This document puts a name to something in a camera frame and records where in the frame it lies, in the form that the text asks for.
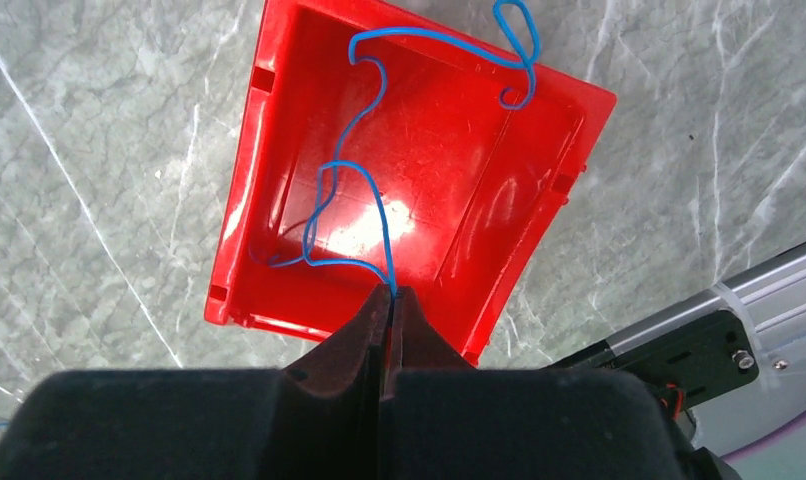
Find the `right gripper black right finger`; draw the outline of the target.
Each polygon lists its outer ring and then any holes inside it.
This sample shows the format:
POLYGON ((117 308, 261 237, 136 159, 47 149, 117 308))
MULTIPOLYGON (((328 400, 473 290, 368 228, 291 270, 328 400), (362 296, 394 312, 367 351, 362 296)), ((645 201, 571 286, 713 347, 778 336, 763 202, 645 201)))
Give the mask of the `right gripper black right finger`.
POLYGON ((383 479, 682 479, 661 403, 606 369, 479 370, 402 287, 380 404, 383 479))

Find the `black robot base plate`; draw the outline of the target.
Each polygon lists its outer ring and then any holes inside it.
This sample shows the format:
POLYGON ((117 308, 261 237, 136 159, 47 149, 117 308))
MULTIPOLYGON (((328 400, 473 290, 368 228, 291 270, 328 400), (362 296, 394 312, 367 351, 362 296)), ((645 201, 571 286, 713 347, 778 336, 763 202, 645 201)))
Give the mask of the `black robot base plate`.
POLYGON ((682 423, 687 410, 755 381, 760 373, 744 323, 728 309, 648 318, 556 361, 559 369, 634 375, 682 423))

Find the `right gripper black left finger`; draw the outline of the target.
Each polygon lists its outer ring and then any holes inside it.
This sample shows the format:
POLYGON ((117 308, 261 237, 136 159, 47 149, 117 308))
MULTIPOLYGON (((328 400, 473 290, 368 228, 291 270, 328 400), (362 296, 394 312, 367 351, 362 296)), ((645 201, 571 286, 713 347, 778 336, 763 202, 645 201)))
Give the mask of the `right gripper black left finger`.
POLYGON ((0 479, 373 479, 393 297, 283 369, 73 370, 0 440, 0 479))

